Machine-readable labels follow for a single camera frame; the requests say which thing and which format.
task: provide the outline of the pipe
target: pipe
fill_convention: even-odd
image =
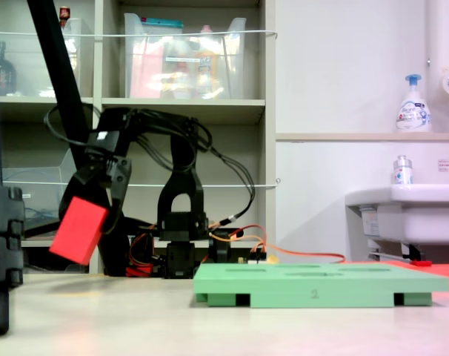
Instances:
[[[449,73],[449,0],[427,0],[427,100],[438,132],[449,132],[449,95],[442,79]]]

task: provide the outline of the clear plastic bin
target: clear plastic bin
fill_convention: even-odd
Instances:
[[[81,96],[93,95],[93,37],[82,19],[70,19],[64,39]],[[37,36],[0,34],[0,96],[55,97]]]
[[[59,167],[3,168],[5,186],[22,190],[26,226],[58,218],[59,205],[66,184],[76,172],[71,151],[65,154]]]
[[[124,15],[126,35],[145,34],[141,19]],[[237,18],[228,32],[245,30]],[[126,37],[126,97],[243,99],[243,33]]]

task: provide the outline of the blue pump cap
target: blue pump cap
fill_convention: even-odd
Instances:
[[[417,86],[417,82],[422,79],[422,77],[419,74],[411,74],[409,76],[405,77],[405,80],[407,80],[409,82],[409,85],[415,85]]]

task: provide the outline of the white wire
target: white wire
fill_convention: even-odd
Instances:
[[[246,30],[246,31],[230,31],[230,32],[213,32],[213,33],[177,33],[173,35],[96,35],[96,34],[82,34],[82,35],[63,35],[63,37],[180,37],[180,36],[209,36],[215,35],[227,35],[232,33],[269,33],[278,36],[276,31],[270,30]],[[7,36],[37,36],[36,33],[23,33],[23,32],[0,32],[0,35]]]
[[[60,182],[19,182],[15,180],[5,180],[3,183],[9,184],[37,184],[37,185],[68,185],[68,183],[60,183]],[[275,188],[278,184],[261,184],[254,185],[256,188]],[[133,188],[163,188],[165,184],[129,184],[128,187]],[[209,184],[203,185],[203,188],[246,188],[246,185],[230,185],[230,184]]]

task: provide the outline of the bottle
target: bottle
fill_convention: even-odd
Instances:
[[[422,77],[411,74],[405,77],[409,82],[409,93],[401,104],[396,120],[398,132],[430,132],[432,131],[432,116],[427,102],[417,90],[417,82]]]
[[[206,24],[201,32],[212,33],[212,30]],[[196,74],[196,91],[200,99],[216,99],[222,91],[216,88],[218,55],[212,51],[215,43],[212,36],[200,36],[200,49],[196,54],[196,58],[199,59]]]
[[[394,161],[394,184],[413,184],[412,161],[406,156],[397,156]]]
[[[60,27],[61,27],[61,31],[63,32],[64,27],[67,25],[67,21],[70,19],[71,17],[71,10],[68,6],[62,6],[60,7],[60,14],[59,14],[59,18],[60,18]]]
[[[5,42],[0,41],[0,96],[16,92],[16,69],[5,59]]]

